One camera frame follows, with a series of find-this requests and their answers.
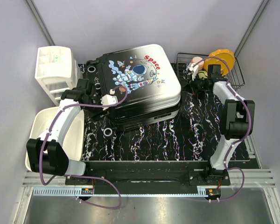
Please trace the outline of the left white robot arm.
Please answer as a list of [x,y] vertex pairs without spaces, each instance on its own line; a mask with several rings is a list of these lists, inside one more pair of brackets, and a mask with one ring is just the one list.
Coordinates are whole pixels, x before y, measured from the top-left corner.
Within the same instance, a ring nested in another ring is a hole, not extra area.
[[28,169],[35,173],[55,176],[75,175],[82,185],[91,181],[91,173],[80,159],[71,159],[63,143],[76,116],[85,107],[97,108],[93,103],[96,85],[88,79],[79,79],[77,86],[65,90],[49,126],[26,144]]

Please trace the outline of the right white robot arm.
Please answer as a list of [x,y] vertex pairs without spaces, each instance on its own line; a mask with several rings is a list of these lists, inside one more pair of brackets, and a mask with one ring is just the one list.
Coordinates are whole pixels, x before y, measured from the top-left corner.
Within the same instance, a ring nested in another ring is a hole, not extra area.
[[194,94],[211,91],[216,95],[223,110],[220,120],[220,142],[210,158],[210,166],[203,172],[203,181],[213,185],[219,180],[216,170],[228,169],[231,155],[237,146],[252,133],[255,103],[238,95],[231,84],[217,73],[210,73],[206,78],[198,75],[199,65],[190,63],[187,67],[189,84]]

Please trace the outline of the black white space suitcase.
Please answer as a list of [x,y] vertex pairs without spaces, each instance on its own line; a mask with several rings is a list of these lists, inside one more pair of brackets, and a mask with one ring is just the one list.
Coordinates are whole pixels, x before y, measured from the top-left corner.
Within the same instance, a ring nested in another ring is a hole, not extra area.
[[98,78],[103,95],[117,87],[125,101],[107,112],[116,131],[174,118],[181,106],[181,85],[163,49],[149,44],[103,54],[85,64],[89,79]]

